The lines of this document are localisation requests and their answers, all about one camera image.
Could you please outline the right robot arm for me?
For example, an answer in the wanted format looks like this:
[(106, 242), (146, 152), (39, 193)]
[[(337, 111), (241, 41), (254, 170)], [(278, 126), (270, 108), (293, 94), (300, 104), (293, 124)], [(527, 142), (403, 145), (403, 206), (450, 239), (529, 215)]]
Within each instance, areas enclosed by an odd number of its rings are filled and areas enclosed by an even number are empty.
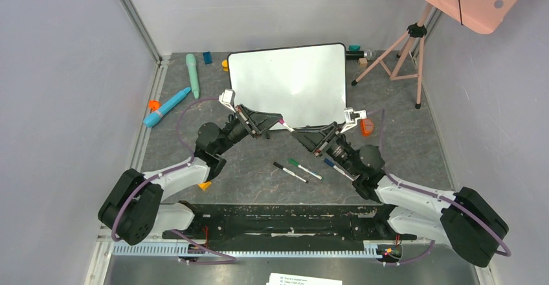
[(405, 181), (388, 171), (378, 146), (355, 149), (337, 123), (298, 128), (291, 135), (313, 155), (327, 155), (349, 173), (360, 197), (382, 204), (382, 214), (374, 220), (381, 238), (427, 238), (481, 268), (495, 255), (511, 256), (504, 243), (507, 223), (477, 191), (439, 190)]

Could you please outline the orange toy piece at left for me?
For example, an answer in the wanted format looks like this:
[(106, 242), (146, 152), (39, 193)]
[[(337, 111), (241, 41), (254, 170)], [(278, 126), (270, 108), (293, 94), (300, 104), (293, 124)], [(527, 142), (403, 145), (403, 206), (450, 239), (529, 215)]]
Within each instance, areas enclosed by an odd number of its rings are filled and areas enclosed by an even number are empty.
[(161, 103), (157, 100), (150, 100), (148, 102), (148, 107), (151, 112), (157, 111), (161, 107)]

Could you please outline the blue capped marker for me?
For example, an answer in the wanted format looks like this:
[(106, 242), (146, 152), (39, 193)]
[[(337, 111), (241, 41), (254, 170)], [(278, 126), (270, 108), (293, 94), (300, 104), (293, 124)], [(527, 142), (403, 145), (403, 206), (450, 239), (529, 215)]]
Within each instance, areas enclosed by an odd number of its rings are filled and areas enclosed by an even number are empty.
[(354, 181), (355, 178), (353, 176), (351, 176), (350, 174), (348, 174), (345, 170), (343, 170), (342, 168), (338, 167), (334, 162), (330, 161), (328, 158), (324, 158), (324, 162), (332, 167), (334, 170), (336, 170), (338, 173), (342, 174), (343, 176), (345, 176), (346, 178), (350, 179), (351, 181)]

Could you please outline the aluminium frame profile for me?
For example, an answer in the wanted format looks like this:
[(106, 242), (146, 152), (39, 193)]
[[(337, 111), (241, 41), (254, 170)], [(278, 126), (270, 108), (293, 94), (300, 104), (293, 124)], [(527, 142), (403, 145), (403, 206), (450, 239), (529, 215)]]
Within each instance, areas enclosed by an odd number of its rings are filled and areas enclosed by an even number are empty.
[(161, 53), (159, 52), (156, 44), (153, 42), (153, 38), (148, 32), (148, 29), (146, 28), (142, 18), (140, 17), (140, 14), (134, 5), (132, 0), (119, 0), (120, 4), (123, 6), (124, 10), (126, 11), (131, 23), (135, 27), (138, 35), (142, 39), (143, 43), (146, 46), (147, 51), (149, 52), (150, 56), (153, 58), (155, 63), (160, 64), (163, 61), (163, 57)]

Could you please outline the orange wedge block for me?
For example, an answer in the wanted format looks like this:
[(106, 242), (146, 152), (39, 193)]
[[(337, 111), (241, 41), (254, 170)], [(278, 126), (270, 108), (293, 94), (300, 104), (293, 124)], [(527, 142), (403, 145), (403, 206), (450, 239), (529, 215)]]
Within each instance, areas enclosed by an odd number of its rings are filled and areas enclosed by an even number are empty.
[(206, 182), (199, 183), (197, 185), (201, 190), (206, 191), (212, 185), (212, 182), (211, 181), (206, 181)]

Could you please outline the black flashlight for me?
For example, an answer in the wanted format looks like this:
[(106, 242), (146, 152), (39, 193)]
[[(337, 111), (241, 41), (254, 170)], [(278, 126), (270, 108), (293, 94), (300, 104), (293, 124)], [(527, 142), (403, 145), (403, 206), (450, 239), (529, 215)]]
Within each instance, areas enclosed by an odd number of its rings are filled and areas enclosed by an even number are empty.
[(359, 60), (366, 58), (368, 61), (375, 60), (377, 53), (372, 49), (365, 49), (363, 51), (346, 51), (346, 60)]

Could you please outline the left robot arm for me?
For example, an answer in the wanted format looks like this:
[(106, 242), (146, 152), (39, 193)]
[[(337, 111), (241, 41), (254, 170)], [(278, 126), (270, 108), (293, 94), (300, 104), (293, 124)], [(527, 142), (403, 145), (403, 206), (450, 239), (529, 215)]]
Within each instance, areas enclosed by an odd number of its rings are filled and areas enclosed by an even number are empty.
[(229, 121), (220, 128), (204, 123), (197, 131), (191, 156), (175, 165), (152, 172), (125, 170), (99, 209), (98, 220), (111, 230), (111, 238), (129, 245), (141, 243), (154, 230), (179, 229), (195, 238), (203, 231), (203, 220), (176, 204), (162, 206), (170, 196), (194, 185), (212, 181), (223, 170), (222, 154), (244, 138), (261, 137), (282, 122), (279, 113), (264, 113), (237, 105)]

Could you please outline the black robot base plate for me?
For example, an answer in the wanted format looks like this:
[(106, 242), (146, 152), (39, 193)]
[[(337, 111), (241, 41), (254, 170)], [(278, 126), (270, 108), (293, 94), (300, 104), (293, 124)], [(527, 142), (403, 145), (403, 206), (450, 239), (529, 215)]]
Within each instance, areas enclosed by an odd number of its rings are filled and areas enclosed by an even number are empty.
[(415, 240), (397, 233), (384, 205), (195, 204), (183, 234), (215, 251), (358, 251), (364, 241)]

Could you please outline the mint green toy microphone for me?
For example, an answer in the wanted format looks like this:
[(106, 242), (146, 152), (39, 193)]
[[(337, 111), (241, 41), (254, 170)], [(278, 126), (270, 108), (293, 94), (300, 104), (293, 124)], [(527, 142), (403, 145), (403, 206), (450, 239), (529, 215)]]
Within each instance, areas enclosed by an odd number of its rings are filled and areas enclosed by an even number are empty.
[(197, 60), (193, 54), (187, 54), (185, 57), (188, 69), (191, 92), (195, 99), (200, 97), (199, 78), (197, 73)]

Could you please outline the black capped marker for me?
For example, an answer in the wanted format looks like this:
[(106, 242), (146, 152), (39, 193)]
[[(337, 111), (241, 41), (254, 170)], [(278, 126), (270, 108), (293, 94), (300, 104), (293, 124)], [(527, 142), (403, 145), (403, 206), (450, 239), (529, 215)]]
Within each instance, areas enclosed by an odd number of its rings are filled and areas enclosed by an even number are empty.
[(308, 183), (308, 180), (303, 178), (303, 177), (300, 177), (299, 175), (297, 175), (296, 173), (294, 173), (293, 171), (289, 170), (288, 168), (284, 167), (283, 165), (281, 165), (280, 163), (278, 162), (274, 162), (273, 165), (275, 167), (277, 167), (278, 169), (282, 170), (283, 172), (289, 174), (290, 176), (293, 176), (295, 178), (297, 178), (298, 180), (304, 182), (304, 183)]

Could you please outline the white paper sheet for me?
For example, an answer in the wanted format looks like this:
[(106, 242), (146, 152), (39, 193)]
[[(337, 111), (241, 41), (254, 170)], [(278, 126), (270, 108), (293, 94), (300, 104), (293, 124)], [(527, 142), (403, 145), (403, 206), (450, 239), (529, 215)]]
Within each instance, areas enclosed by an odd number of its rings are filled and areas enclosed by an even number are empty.
[(271, 273), (267, 285), (342, 285), (341, 280)]

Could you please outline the white whiteboard with black frame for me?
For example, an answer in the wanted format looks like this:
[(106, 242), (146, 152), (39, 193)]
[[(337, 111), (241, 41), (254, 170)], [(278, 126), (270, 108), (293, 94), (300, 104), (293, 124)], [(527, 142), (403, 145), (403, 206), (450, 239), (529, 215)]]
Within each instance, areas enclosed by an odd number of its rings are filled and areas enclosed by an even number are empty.
[(234, 52), (227, 61), (235, 104), (279, 113), (294, 128), (344, 122), (344, 44)]

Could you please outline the white marker pen body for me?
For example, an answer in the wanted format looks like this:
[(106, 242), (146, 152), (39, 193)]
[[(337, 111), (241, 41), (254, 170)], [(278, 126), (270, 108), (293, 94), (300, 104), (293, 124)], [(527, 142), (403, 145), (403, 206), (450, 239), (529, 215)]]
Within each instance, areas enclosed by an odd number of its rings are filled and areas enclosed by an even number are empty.
[(285, 122), (285, 124), (282, 125), (282, 126), (283, 126), (285, 129), (287, 129), (288, 131), (294, 132), (294, 129), (293, 129), (290, 125), (288, 125), (286, 122)]

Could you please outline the dark blue block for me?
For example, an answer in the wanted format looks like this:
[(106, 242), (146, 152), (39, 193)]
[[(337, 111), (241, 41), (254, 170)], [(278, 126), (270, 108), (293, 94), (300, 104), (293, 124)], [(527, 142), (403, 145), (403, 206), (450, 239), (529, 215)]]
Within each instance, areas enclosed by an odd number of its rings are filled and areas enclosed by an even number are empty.
[(209, 51), (203, 53), (203, 61), (207, 65), (213, 62), (212, 55)]

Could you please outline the wooden cube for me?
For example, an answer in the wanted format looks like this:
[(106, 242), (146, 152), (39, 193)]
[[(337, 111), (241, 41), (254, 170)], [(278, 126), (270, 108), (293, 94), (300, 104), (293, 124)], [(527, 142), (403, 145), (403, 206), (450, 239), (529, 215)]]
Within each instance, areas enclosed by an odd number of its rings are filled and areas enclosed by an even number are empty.
[(359, 58), (357, 63), (360, 68), (366, 69), (369, 66), (369, 61), (366, 58)]

